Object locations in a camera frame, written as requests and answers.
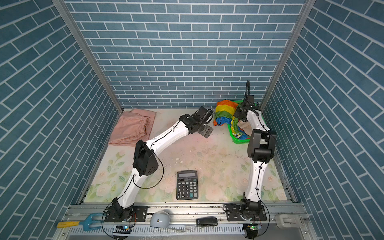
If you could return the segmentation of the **green plastic basket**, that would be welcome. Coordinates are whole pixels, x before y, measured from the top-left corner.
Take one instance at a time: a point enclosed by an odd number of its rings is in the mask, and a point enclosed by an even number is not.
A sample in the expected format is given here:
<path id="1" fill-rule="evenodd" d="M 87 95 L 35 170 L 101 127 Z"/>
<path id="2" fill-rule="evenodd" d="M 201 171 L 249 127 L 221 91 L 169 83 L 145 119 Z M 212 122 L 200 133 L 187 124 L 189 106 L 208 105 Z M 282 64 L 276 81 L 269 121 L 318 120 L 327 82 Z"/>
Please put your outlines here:
<path id="1" fill-rule="evenodd" d="M 234 102 L 236 104 L 241 104 L 242 101 L 243 100 L 234 100 L 232 102 Z M 238 138 L 237 135 L 232 132 L 232 125 L 231 124 L 228 124 L 228 130 L 229 130 L 230 137 L 232 138 L 232 141 L 235 144 L 247 144 L 247 143 L 249 143 L 250 138 L 249 137 L 245 138 L 246 134 L 241 134 L 240 138 Z"/>

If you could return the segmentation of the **rainbow striped shorts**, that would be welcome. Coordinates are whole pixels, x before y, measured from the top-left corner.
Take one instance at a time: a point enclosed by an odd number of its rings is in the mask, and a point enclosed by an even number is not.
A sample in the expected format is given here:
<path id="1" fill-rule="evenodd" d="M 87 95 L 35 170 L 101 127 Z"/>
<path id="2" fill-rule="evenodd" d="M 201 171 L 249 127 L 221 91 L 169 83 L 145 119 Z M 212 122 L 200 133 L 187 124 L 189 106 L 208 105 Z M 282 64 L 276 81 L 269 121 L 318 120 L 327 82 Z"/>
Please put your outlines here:
<path id="1" fill-rule="evenodd" d="M 240 138 L 241 134 L 246 134 L 245 131 L 238 126 L 239 119 L 234 117 L 234 113 L 239 104 L 230 100 L 222 100 L 217 103 L 215 108 L 214 126 L 222 126 L 231 124 L 232 132 Z"/>

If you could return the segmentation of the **pink shorts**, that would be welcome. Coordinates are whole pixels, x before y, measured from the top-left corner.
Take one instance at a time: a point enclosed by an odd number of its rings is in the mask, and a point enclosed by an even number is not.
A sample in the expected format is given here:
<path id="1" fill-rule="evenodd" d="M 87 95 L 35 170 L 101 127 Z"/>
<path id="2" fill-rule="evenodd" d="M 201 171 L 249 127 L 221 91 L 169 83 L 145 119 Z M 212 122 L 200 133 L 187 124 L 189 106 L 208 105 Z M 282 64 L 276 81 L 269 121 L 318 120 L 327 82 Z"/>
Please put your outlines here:
<path id="1" fill-rule="evenodd" d="M 155 121 L 156 112 L 133 109 L 123 112 L 114 127 L 109 145 L 135 146 L 139 140 L 146 142 Z"/>

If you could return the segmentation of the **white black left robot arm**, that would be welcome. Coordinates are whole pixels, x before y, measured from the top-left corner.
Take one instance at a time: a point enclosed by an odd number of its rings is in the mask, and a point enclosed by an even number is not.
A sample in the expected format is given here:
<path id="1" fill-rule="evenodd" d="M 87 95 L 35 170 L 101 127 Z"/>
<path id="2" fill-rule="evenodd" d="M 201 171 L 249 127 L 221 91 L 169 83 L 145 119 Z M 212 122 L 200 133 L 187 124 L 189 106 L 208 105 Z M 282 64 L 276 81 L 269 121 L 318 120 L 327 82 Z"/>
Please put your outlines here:
<path id="1" fill-rule="evenodd" d="M 213 110 L 200 107 L 192 115 L 180 116 L 172 127 L 157 137 L 146 142 L 138 141 L 135 146 L 131 176 L 122 193 L 114 198 L 104 210 L 106 220 L 108 222 L 130 220 L 134 212 L 136 196 L 140 189 L 144 189 L 143 184 L 146 179 L 157 171 L 159 164 L 162 166 L 162 173 L 165 172 L 164 164 L 159 158 L 160 153 L 187 135 L 198 133 L 208 138 L 213 131 L 213 128 L 209 126 L 213 117 Z"/>

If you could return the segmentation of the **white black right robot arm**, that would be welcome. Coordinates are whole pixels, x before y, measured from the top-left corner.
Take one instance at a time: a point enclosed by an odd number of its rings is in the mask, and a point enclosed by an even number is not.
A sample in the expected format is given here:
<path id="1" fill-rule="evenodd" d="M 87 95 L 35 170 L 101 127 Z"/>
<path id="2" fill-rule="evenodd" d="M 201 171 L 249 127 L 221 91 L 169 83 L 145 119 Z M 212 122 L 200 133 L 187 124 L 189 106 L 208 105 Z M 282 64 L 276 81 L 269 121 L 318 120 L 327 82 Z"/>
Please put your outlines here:
<path id="1" fill-rule="evenodd" d="M 255 218 L 263 212 L 262 186 L 268 163 L 275 155 L 277 133 L 271 130 L 255 104 L 254 96 L 246 93 L 237 107 L 235 117 L 249 122 L 252 127 L 247 153 L 252 160 L 249 185 L 241 200 L 240 213 L 245 218 Z"/>

